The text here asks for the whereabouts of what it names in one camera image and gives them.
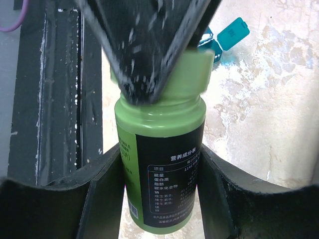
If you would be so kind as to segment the green bottle cap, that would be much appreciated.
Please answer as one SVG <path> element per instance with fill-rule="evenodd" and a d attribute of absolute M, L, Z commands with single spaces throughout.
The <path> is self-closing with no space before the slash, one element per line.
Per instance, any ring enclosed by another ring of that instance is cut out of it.
<path fill-rule="evenodd" d="M 214 58 L 211 49 L 187 49 L 175 65 L 162 68 L 154 56 L 149 60 L 134 57 L 120 70 L 111 69 L 111 80 L 134 105 L 151 105 L 161 99 L 195 98 L 207 89 Z"/>

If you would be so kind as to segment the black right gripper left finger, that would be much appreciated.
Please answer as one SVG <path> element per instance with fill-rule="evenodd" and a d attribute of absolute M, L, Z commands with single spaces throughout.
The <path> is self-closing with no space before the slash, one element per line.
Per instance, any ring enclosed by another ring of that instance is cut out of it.
<path fill-rule="evenodd" d="M 118 145 L 46 186 L 0 180 L 3 239 L 116 239 L 124 196 Z"/>

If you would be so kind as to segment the teal weekly pill organizer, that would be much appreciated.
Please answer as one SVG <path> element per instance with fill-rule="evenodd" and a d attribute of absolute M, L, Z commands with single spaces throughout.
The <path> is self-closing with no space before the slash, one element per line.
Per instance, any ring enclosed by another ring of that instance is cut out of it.
<path fill-rule="evenodd" d="M 224 51 L 230 50 L 248 36 L 249 33 L 250 30 L 247 23 L 241 17 L 238 17 L 223 29 L 216 38 L 214 38 L 210 27 L 207 27 L 197 48 L 199 50 L 213 50 L 215 52 L 214 63 L 216 63 L 221 59 Z"/>

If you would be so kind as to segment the green pill bottle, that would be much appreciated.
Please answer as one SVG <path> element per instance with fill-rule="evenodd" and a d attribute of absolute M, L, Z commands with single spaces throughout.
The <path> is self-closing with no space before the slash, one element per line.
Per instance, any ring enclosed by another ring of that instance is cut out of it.
<path fill-rule="evenodd" d="M 170 234 L 189 221 L 195 199 L 206 105 L 199 96 L 148 107 L 115 104 L 115 118 L 133 221 Z"/>

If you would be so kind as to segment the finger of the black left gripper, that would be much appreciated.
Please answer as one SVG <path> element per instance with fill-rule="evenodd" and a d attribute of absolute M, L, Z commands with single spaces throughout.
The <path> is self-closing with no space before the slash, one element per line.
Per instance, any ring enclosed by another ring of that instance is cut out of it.
<path fill-rule="evenodd" d="M 209 0 L 79 0 L 111 68 L 134 57 L 152 56 L 161 67 L 175 65 L 192 38 Z"/>
<path fill-rule="evenodd" d="M 216 13 L 220 3 L 222 2 L 222 0 L 211 0 L 206 11 L 204 12 L 192 38 L 190 39 L 189 43 L 188 43 L 188 48 L 195 48 L 201 38 L 202 35 L 204 34 L 204 32 L 206 31 L 210 21 L 212 20 L 214 14 Z"/>

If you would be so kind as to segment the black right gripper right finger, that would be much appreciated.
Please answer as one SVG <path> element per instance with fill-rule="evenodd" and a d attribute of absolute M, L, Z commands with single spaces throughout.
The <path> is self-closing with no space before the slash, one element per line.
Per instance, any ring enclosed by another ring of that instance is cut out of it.
<path fill-rule="evenodd" d="M 319 186 L 259 179 L 203 146 L 198 194 L 207 239 L 316 239 Z"/>

